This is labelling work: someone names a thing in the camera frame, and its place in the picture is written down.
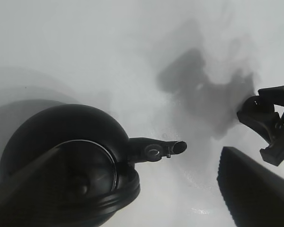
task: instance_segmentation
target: spout tip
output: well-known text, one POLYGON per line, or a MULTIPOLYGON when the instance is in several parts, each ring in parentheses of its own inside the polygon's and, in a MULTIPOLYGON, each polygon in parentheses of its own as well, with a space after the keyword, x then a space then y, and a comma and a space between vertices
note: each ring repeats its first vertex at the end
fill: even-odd
POLYGON ((184 141, 178 141, 173 147, 173 153, 178 155, 183 153, 187 149, 187 144, 184 141))

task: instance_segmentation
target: black kettle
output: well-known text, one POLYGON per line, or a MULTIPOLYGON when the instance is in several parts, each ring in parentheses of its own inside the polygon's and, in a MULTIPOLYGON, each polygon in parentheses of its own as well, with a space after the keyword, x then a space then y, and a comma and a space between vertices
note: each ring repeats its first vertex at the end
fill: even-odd
POLYGON ((21 205, 26 206, 26 220, 34 226, 39 226, 36 222, 45 223, 46 216, 46 226, 97 227, 138 196, 135 163, 156 162, 186 148, 183 141, 129 139, 107 113, 86 105, 61 105, 34 115, 13 134, 0 161, 0 182, 29 165, 38 165, 32 163, 46 152, 58 150, 60 158, 35 177, 34 183, 27 183, 26 191, 19 192, 30 194, 30 199, 11 202, 11 207, 20 210, 21 205), (49 188, 51 196, 44 196, 49 188), (39 215, 36 221, 36 213, 44 212, 41 209, 48 215, 39 215))

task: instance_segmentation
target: black spout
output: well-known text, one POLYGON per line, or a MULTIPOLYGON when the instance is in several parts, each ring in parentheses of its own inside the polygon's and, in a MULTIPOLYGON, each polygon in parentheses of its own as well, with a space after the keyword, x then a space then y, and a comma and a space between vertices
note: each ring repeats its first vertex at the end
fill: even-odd
POLYGON ((187 144, 183 141, 161 141, 149 138, 131 138, 129 139, 129 161, 139 162, 157 162, 162 157, 170 158, 172 155, 178 155, 184 152, 187 144))

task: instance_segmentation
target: black plastic object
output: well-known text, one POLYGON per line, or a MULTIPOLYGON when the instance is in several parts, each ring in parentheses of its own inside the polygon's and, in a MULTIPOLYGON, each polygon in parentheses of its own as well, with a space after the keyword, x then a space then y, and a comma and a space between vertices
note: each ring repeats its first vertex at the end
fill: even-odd
POLYGON ((53 149, 59 150, 59 163, 53 158, 52 165, 40 167, 38 177, 19 183, 14 196, 5 197, 6 190, 0 190, 6 204, 0 206, 0 218, 9 217, 4 226, 100 226, 138 196, 135 163, 180 154, 186 143, 129 139, 120 124, 101 110, 85 105, 52 107, 27 120, 9 140, 0 162, 0 187, 11 181, 16 185, 21 172, 53 149), (63 168, 58 171, 55 166, 63 168), (21 201, 32 202, 28 202, 33 207, 30 213, 21 201), (21 225, 23 219, 29 222, 21 225))
POLYGON ((217 181, 238 227, 284 227, 284 179, 224 147, 217 181))
POLYGON ((284 112, 280 117, 274 105, 284 107, 284 86, 260 89, 258 93, 245 101, 237 116, 269 144, 260 150, 263 160, 278 166, 284 161, 284 112))

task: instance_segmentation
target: white surface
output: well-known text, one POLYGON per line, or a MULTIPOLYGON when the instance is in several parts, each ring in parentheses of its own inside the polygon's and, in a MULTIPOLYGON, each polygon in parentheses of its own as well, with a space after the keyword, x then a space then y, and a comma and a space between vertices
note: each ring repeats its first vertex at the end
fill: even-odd
POLYGON ((284 0, 0 0, 0 156, 56 105, 44 100, 101 108, 131 137, 188 142, 137 166, 140 196, 106 227, 234 226, 216 182, 222 146, 284 177, 235 121, 253 83, 284 85, 284 0))

